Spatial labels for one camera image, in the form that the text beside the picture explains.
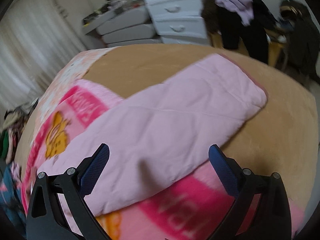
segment pink printed blanket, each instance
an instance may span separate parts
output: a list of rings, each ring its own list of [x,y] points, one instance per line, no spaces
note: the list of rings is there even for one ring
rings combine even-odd
[[[259,195],[256,195],[238,233],[246,231],[250,225],[258,200]],[[205,240],[233,201],[207,161],[153,197],[96,219],[113,240]],[[304,213],[290,199],[289,206],[293,237]],[[73,219],[69,224],[80,234]]]
[[[84,132],[93,120],[122,101],[121,97],[104,86],[84,79],[75,81],[70,87],[42,124],[33,142],[21,189],[26,213],[30,190],[40,165],[62,153],[70,141]]]

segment blue gripper pad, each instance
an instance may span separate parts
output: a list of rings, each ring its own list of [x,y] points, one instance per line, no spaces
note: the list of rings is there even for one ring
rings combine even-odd
[[[101,172],[106,166],[110,156],[110,150],[108,145],[101,144],[100,147],[96,150],[92,157],[93,160],[90,160],[91,163],[88,166],[87,170],[84,172],[83,176],[80,178],[80,195],[84,198],[91,194],[94,186],[96,185],[98,178],[100,177]]]
[[[236,198],[239,195],[238,179],[228,165],[227,161],[220,154],[220,151],[221,150],[216,144],[212,145],[209,148],[209,161],[216,171],[228,195]]]

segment tan bed sheet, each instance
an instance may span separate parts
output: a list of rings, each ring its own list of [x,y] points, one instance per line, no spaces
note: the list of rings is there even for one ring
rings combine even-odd
[[[117,48],[96,61],[84,78],[127,98],[161,83],[211,53],[236,62],[268,92],[266,107],[223,147],[241,167],[256,174],[279,172],[288,196],[305,208],[316,174],[318,120],[314,97],[287,75],[240,54],[212,47],[145,44]],[[25,166],[33,116],[18,145],[16,160]]]

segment orange bear print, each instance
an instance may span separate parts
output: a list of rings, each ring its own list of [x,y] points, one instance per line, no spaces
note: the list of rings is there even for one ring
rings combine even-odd
[[[68,146],[68,134],[65,131],[67,125],[70,124],[70,120],[63,119],[61,112],[56,112],[53,120],[52,127],[47,135],[45,144],[47,151],[45,158],[50,159],[55,155],[58,155],[66,149]]]
[[[119,211],[113,211],[106,215],[96,217],[98,223],[112,240],[120,238],[121,214]]]

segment white curtain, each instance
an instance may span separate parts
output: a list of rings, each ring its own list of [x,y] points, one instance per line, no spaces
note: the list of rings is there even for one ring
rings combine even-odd
[[[76,54],[86,50],[53,0],[18,0],[0,22],[0,104],[41,96]]]

